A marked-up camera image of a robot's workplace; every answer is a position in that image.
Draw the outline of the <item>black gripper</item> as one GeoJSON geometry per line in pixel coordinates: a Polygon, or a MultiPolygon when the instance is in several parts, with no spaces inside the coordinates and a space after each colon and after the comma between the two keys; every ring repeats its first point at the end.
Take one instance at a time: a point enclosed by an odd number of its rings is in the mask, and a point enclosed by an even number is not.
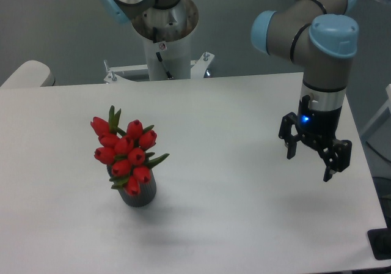
{"type": "Polygon", "coordinates": [[[283,116],[278,136],[287,148],[287,159],[296,155],[299,141],[318,151],[326,165],[323,181],[328,182],[335,173],[342,172],[350,165],[352,142],[339,140],[335,136],[342,107],[318,110],[313,109],[312,101],[309,94],[304,95],[299,102],[298,114],[290,112],[283,116]],[[293,127],[297,135],[292,134],[293,127]]]}

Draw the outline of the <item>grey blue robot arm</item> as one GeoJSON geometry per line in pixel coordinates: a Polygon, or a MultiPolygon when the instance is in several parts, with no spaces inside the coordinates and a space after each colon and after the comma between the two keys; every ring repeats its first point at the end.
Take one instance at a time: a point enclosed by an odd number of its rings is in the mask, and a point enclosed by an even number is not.
{"type": "MultiPolygon", "coordinates": [[[[131,23],[144,43],[150,80],[203,78],[206,58],[191,64],[190,36],[199,22],[191,0],[100,0],[118,23],[131,23]]],[[[292,158],[302,142],[326,165],[324,181],[350,164],[352,144],[335,136],[357,52],[358,24],[347,13],[356,0],[295,0],[282,13],[254,20],[254,48],[304,69],[298,111],[282,118],[279,137],[292,158]]]]}

